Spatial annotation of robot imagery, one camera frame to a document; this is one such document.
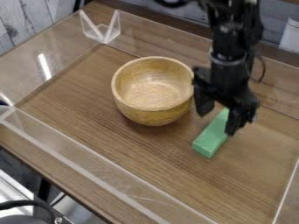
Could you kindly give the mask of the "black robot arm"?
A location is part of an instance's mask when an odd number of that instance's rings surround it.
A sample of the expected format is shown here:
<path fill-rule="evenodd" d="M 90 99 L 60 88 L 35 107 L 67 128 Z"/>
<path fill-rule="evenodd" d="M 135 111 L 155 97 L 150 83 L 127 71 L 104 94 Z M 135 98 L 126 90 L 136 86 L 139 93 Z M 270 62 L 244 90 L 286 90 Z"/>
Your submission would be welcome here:
<path fill-rule="evenodd" d="M 260 105 L 248 85 L 263 36 L 260 0 L 199 0 L 199 6 L 208 14 L 212 44 L 210 68 L 192 69 L 195 107 L 200 116 L 216 103 L 228 108 L 224 133 L 232 136 L 254 121 Z"/>

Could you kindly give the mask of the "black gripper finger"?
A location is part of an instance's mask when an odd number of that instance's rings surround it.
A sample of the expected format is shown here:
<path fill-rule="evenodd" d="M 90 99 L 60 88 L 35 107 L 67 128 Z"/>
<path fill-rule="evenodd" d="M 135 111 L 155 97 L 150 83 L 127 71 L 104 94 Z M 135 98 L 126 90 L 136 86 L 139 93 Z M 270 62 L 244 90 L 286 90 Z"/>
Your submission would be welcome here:
<path fill-rule="evenodd" d="M 228 120 L 226 124 L 226 134 L 234 136 L 240 128 L 244 127 L 248 121 L 248 112 L 247 110 L 236 106 L 228 111 Z"/>
<path fill-rule="evenodd" d="M 215 101 L 199 84 L 194 85 L 195 108 L 200 117 L 204 117 L 215 108 Z"/>

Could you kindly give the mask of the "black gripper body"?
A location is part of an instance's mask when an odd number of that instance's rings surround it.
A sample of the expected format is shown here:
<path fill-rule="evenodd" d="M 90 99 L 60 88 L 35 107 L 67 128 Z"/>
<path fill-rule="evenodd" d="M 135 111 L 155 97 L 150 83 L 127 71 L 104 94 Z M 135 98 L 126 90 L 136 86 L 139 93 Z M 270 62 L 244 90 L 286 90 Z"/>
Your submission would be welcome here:
<path fill-rule="evenodd" d="M 248 86 L 252 74 L 255 54 L 247 53 L 240 58 L 216 57 L 210 55 L 210 68 L 192 68 L 192 85 L 199 84 L 210 98 L 228 110 L 236 106 L 247 110 L 247 121 L 252 122 L 260 105 Z"/>

